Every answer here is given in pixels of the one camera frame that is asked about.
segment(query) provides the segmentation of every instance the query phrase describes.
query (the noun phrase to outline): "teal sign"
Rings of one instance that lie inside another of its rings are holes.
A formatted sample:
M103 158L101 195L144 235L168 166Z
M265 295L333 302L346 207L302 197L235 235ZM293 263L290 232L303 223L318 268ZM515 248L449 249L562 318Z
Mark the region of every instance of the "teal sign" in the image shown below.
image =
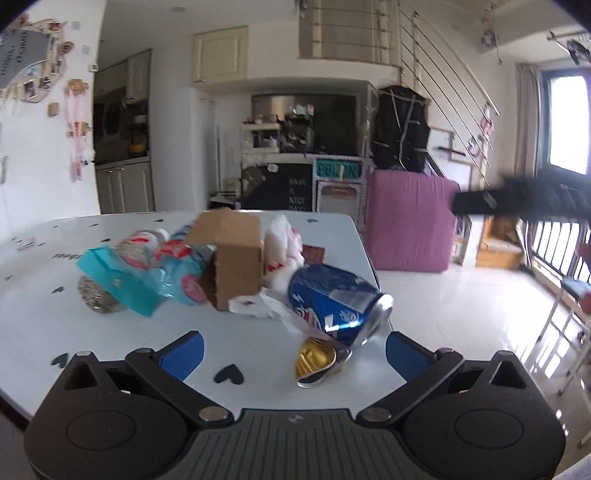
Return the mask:
M346 160L316 160L316 175L324 179L356 180L361 177L361 165Z

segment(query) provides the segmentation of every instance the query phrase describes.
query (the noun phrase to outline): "black heart sticker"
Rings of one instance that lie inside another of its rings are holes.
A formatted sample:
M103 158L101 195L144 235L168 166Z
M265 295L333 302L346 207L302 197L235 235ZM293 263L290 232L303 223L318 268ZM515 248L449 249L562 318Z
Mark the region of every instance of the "black heart sticker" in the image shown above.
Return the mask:
M213 381L215 383L222 383L228 380L228 378L234 385L242 385L244 383L244 375L242 375L240 369L234 364L222 368L216 376L213 377Z
M61 355L58 355L57 357L55 357L51 361L52 365L59 365L60 368L65 368L67 363L68 363L68 354L67 353L63 353Z

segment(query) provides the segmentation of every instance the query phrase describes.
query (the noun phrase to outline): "wall decoration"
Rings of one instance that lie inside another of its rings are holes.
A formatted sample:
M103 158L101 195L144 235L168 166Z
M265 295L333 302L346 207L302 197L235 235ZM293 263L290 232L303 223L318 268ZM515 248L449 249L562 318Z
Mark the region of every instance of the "wall decoration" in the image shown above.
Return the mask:
M86 98L88 83L71 79L66 87L67 136L72 139L70 176L72 181L82 179L82 167L94 159L95 152L88 147L86 134L92 130L85 118L88 115Z
M57 116L60 113L60 104L58 102L52 102L47 105L47 116Z
M30 23L17 18L0 34L0 97L38 103L65 70L74 43L63 41L64 23L54 18Z

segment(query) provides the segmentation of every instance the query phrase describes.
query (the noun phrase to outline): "blue gripper pad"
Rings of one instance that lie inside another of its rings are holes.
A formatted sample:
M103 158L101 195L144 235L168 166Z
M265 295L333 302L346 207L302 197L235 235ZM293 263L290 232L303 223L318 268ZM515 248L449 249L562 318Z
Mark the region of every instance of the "blue gripper pad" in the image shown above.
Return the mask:
M160 368L181 382L202 362L205 342L192 330L154 354Z
M392 332L386 340L386 360L407 382L422 374L432 365L433 354L410 339Z

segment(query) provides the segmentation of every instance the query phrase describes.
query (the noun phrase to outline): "upper cabinet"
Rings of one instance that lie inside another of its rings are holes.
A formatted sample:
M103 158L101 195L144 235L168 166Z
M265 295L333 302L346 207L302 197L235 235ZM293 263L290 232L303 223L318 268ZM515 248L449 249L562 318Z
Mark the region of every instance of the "upper cabinet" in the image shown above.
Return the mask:
M193 81L217 83L245 80L248 27L201 33L193 40Z
M139 102L150 93L150 51L138 53L117 65L97 72L94 96L125 89L127 103Z
M125 88L127 81L127 62L122 61L95 75L94 96L104 95L120 88Z
M138 53L127 59L127 103L148 98L150 92L150 51Z

